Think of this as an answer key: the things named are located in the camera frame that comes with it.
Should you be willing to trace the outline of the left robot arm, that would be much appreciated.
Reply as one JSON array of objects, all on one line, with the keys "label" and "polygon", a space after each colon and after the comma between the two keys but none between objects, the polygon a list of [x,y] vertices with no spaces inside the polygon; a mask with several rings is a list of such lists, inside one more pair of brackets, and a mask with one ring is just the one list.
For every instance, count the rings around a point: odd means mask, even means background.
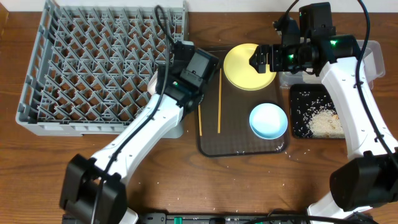
[{"label": "left robot arm", "polygon": [[139,116],[111,143],[89,159],[77,154],[68,163],[60,208],[83,223],[136,223],[126,187],[157,142],[198,108],[218,66],[218,58],[190,41],[172,45],[173,64],[152,77],[155,88]]}]

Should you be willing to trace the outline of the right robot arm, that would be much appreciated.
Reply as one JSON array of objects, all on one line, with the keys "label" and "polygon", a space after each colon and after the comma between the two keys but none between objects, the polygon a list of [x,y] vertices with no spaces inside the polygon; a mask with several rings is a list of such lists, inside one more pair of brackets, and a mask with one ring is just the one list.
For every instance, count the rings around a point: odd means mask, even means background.
[{"label": "right robot arm", "polygon": [[368,85],[364,50],[352,35],[324,35],[293,45],[255,45],[249,53],[260,74],[311,68],[340,118],[349,162],[330,176],[330,192],[307,208],[311,223],[338,223],[397,201],[397,140]]}]

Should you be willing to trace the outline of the yellow round plate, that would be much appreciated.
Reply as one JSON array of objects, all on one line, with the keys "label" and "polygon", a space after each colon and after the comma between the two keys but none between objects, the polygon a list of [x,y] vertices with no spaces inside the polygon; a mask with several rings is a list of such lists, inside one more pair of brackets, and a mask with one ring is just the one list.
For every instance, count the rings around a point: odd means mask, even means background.
[{"label": "yellow round plate", "polygon": [[249,59],[255,54],[257,44],[240,44],[233,47],[224,58],[223,70],[227,79],[236,87],[256,91],[265,88],[274,81],[276,72],[271,72],[266,64],[266,71],[259,73]]}]

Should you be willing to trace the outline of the white round bowl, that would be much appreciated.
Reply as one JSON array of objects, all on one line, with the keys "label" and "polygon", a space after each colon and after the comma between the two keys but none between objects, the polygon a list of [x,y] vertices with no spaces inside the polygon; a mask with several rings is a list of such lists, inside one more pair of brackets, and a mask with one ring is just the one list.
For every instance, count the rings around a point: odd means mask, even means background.
[{"label": "white round bowl", "polygon": [[150,79],[148,85],[147,85],[147,92],[150,95],[153,95],[156,93],[156,85],[157,85],[157,76],[158,76],[158,71],[156,71],[152,78]]}]

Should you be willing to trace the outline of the light blue bowl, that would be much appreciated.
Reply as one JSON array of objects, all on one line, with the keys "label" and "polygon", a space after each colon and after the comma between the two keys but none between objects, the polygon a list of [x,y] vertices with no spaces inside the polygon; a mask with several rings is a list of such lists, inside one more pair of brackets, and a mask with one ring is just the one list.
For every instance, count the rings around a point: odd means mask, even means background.
[{"label": "light blue bowl", "polygon": [[250,112],[249,125],[257,137],[273,140],[285,134],[288,118],[280,106],[273,103],[262,103]]}]

